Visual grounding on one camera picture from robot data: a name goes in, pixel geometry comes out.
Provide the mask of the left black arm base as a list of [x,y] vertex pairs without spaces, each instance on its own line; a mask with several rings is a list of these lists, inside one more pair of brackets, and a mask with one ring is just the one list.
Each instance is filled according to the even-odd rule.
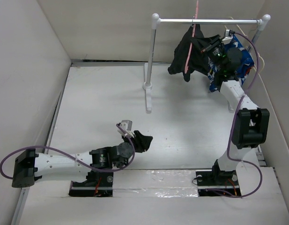
[[89,172],[84,182],[71,182],[71,197],[112,197],[113,173]]

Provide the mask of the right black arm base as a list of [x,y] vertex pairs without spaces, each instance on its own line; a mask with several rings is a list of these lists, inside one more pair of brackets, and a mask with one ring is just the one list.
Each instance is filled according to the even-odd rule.
[[197,186],[199,197],[241,196],[236,170],[221,171],[218,165],[196,170],[192,183]]

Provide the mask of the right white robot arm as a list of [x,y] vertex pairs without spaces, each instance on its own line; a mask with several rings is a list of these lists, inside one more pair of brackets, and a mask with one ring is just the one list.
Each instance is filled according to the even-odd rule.
[[235,111],[226,152],[215,161],[210,174],[217,185],[232,178],[245,155],[265,142],[270,116],[267,109],[259,108],[243,90],[236,74],[242,52],[237,47],[225,48],[231,40],[232,35],[225,38],[216,35],[210,37],[201,50],[216,67],[213,84]]

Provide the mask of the black trousers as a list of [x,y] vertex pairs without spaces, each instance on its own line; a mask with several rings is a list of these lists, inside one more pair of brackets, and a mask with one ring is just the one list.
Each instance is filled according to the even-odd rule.
[[[207,75],[209,71],[208,56],[206,53],[201,53],[200,51],[204,46],[209,44],[210,37],[204,37],[199,24],[196,24],[194,37],[191,37],[192,30],[192,26],[190,26],[188,31],[182,37],[182,40],[174,50],[174,59],[171,65],[168,67],[169,74],[175,75],[182,73],[186,82],[190,81],[191,74],[194,71],[198,71],[204,75]],[[189,61],[189,69],[185,74],[185,62],[188,55],[190,42],[193,46]]]

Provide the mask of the pink plastic hanger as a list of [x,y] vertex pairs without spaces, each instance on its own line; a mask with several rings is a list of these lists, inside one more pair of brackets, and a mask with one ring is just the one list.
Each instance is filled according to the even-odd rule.
[[[199,1],[196,1],[196,9],[195,9],[195,15],[192,18],[192,35],[191,37],[193,38],[195,36],[195,29],[196,29],[196,24],[194,23],[194,20],[196,20],[198,18],[198,11],[199,11]],[[185,69],[184,69],[184,73],[186,74],[188,72],[189,69],[189,61],[190,61],[190,57],[191,57],[191,52],[192,52],[192,43],[190,42],[190,46],[189,46],[189,51],[188,51],[188,55],[186,58],[186,62],[185,62]]]

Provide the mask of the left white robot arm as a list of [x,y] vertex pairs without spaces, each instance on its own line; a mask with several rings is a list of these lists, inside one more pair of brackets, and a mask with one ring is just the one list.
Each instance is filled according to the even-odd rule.
[[71,155],[49,155],[37,153],[35,148],[25,149],[15,159],[12,187],[27,188],[49,180],[71,180],[93,186],[104,173],[127,168],[135,153],[146,152],[153,141],[152,136],[138,130],[131,135],[122,135],[122,139],[123,142],[116,146]]

